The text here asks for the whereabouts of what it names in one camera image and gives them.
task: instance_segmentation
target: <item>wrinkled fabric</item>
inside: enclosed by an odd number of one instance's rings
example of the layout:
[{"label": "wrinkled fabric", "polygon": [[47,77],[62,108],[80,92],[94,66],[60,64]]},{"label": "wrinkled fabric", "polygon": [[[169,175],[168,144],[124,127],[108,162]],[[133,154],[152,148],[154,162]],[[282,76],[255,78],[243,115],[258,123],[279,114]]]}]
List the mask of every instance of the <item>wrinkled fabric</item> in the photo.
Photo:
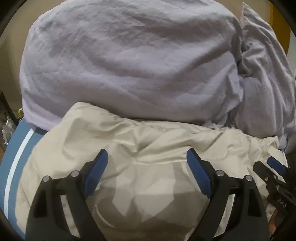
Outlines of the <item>wrinkled fabric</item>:
[{"label": "wrinkled fabric", "polygon": [[[235,128],[209,129],[187,123],[135,121],[88,103],[77,103],[34,147],[16,197],[17,224],[25,231],[30,205],[45,175],[62,178],[92,161],[103,148],[109,162],[87,199],[107,240],[187,240],[209,203],[186,163],[194,148],[203,160],[232,177],[252,175],[265,204],[265,183],[253,172],[256,161],[283,161],[278,138],[258,139]],[[65,197],[69,228],[78,235]],[[229,197],[217,234],[225,230]]]},{"label": "wrinkled fabric", "polygon": [[76,102],[126,118],[295,133],[295,82],[271,27],[211,0],[67,0],[32,25],[20,84],[45,130]]}]

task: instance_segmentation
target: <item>round metal bolt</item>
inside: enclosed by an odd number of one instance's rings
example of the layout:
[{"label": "round metal bolt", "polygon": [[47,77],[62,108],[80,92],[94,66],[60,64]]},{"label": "round metal bolt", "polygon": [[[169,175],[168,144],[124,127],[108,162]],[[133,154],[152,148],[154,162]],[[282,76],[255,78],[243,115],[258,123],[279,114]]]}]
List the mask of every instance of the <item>round metal bolt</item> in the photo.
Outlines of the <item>round metal bolt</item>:
[{"label": "round metal bolt", "polygon": [[253,180],[253,178],[252,178],[250,175],[246,175],[246,180],[247,180],[248,182],[250,182],[250,181]]},{"label": "round metal bolt", "polygon": [[79,171],[73,171],[73,172],[71,172],[71,176],[72,177],[78,177],[78,175],[79,175]]},{"label": "round metal bolt", "polygon": [[44,181],[44,182],[48,182],[49,181],[49,176],[45,176],[44,178],[42,178],[42,181]]},{"label": "round metal bolt", "polygon": [[216,171],[216,174],[217,174],[218,177],[224,176],[224,172],[222,170]]}]

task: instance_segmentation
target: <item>beige floor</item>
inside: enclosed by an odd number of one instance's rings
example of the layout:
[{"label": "beige floor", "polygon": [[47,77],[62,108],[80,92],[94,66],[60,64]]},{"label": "beige floor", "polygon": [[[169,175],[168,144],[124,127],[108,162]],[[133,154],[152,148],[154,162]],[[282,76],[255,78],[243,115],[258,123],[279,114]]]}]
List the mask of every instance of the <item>beige floor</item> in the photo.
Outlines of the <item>beige floor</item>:
[{"label": "beige floor", "polygon": [[[13,110],[21,108],[18,82],[20,61],[27,33],[33,22],[44,12],[59,5],[64,0],[28,0],[14,15],[0,37],[0,90]],[[265,20],[269,20],[268,0],[217,0],[238,18],[242,3],[246,2]]]}]

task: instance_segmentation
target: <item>blue gripper pad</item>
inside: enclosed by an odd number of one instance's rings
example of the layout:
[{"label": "blue gripper pad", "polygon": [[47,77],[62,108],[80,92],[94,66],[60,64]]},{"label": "blue gripper pad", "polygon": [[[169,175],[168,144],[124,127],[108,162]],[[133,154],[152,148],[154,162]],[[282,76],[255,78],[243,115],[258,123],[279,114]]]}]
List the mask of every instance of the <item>blue gripper pad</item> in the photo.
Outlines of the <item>blue gripper pad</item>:
[{"label": "blue gripper pad", "polygon": [[200,160],[198,157],[193,153],[192,150],[187,151],[187,163],[189,168],[191,169],[193,176],[200,187],[200,190],[203,195],[211,198],[213,192],[211,187],[211,179],[207,175],[206,171],[200,164]]},{"label": "blue gripper pad", "polygon": [[108,164],[108,152],[104,150],[94,161],[95,164],[84,181],[84,197],[93,195]]},{"label": "blue gripper pad", "polygon": [[286,173],[286,167],[281,164],[277,159],[275,159],[273,156],[270,156],[267,159],[267,164],[275,170],[279,175],[283,176]]}]

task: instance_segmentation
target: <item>metal pin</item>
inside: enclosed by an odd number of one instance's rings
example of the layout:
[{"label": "metal pin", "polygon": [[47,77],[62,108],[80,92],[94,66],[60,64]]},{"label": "metal pin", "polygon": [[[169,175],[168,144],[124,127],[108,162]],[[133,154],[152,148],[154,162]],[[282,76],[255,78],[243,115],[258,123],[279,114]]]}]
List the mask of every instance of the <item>metal pin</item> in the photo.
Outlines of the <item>metal pin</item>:
[{"label": "metal pin", "polygon": [[71,176],[72,177],[78,177],[78,175],[79,175],[79,171],[73,171],[73,172],[71,172]]},{"label": "metal pin", "polygon": [[217,174],[218,177],[224,176],[224,172],[222,170],[216,171],[216,174]]},{"label": "metal pin", "polygon": [[42,181],[44,181],[44,182],[48,182],[48,181],[49,181],[49,179],[50,179],[50,177],[49,177],[49,176],[45,176],[44,178],[42,178]]},{"label": "metal pin", "polygon": [[246,180],[247,180],[248,182],[250,182],[250,181],[253,180],[253,178],[252,178],[250,175],[246,175]]}]

